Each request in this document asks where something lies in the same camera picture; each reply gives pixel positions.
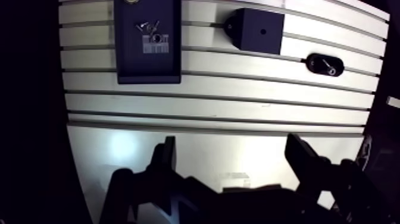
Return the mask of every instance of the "black oval mount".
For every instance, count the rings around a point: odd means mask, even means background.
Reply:
[[[326,76],[338,77],[345,70],[340,58],[323,54],[310,54],[305,60],[305,64],[310,72]]]

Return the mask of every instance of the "black display mount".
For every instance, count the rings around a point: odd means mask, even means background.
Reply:
[[[310,54],[305,60],[305,64],[310,72],[326,76],[338,77],[345,70],[340,58],[323,54]]]
[[[181,10],[175,0],[114,0],[119,84],[180,83]]]

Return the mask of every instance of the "screw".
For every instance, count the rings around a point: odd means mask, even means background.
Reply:
[[[143,28],[145,28],[145,26],[148,26],[149,22],[144,22],[144,23],[139,23],[136,25],[136,28],[138,30],[140,30],[141,32],[143,32]]]
[[[159,25],[160,21],[156,21],[154,26],[151,24],[147,25],[147,32],[150,34],[150,36],[152,36],[156,31],[157,31],[157,27]]]
[[[135,4],[139,2],[139,0],[125,0],[125,1],[128,2],[129,4]]]
[[[151,36],[151,41],[153,43],[160,43],[162,40],[161,35],[159,34],[154,34],[153,36]]]

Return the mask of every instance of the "sticker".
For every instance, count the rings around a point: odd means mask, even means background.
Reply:
[[[143,53],[144,54],[168,54],[169,43],[168,35],[154,35],[153,38],[150,35],[142,36],[143,42]]]

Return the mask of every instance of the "black rectangular plate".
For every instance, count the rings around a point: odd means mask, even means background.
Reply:
[[[119,84],[180,83],[181,10],[177,0],[114,0],[115,54]],[[155,24],[161,43],[136,25]]]

